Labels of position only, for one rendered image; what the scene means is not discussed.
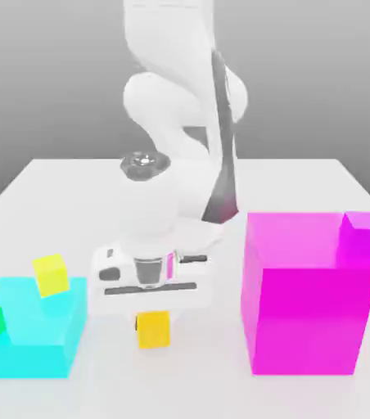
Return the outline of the small yellow cube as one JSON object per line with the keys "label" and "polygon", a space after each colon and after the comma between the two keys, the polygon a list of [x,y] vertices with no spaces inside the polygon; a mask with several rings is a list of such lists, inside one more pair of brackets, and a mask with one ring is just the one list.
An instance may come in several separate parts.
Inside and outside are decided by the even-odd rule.
{"label": "small yellow cube", "polygon": [[42,298],[70,289],[66,265],[60,254],[35,259],[33,266],[38,291]]}

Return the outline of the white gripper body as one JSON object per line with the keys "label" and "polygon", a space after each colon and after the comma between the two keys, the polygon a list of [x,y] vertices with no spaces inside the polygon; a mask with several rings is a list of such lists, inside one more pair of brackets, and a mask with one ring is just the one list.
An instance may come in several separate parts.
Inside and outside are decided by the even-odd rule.
{"label": "white gripper body", "polygon": [[122,286],[89,290],[88,314],[133,316],[141,312],[199,309],[210,305],[211,295],[211,284],[197,281],[170,283],[153,289]]}

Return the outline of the large cyan box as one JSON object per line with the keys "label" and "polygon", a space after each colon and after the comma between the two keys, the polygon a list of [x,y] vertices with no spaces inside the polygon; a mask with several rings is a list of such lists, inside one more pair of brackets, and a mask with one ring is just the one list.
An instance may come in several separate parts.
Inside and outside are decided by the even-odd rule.
{"label": "large cyan box", "polygon": [[87,319],[87,280],[41,297],[32,277],[1,277],[0,307],[7,329],[0,335],[0,379],[66,378]]}

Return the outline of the large magenta box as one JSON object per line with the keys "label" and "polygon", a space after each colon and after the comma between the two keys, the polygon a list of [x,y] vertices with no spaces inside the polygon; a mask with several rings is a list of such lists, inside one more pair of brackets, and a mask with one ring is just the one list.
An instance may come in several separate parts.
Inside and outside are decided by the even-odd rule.
{"label": "large magenta box", "polygon": [[370,255],[341,213],[249,213],[241,284],[250,369],[354,374],[370,312]]}

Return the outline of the small orange cube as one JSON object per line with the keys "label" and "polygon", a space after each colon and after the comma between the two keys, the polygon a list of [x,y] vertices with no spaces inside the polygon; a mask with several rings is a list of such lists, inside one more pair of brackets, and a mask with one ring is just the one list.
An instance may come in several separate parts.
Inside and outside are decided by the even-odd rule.
{"label": "small orange cube", "polygon": [[170,318],[168,311],[139,313],[136,331],[140,349],[168,347],[170,344]]}

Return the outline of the small purple cube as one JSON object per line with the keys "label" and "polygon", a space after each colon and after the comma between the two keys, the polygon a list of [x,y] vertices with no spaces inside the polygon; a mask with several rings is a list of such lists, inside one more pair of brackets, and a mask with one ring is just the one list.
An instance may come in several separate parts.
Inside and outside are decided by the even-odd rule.
{"label": "small purple cube", "polygon": [[370,212],[344,213],[340,226],[339,252],[343,258],[370,260]]}

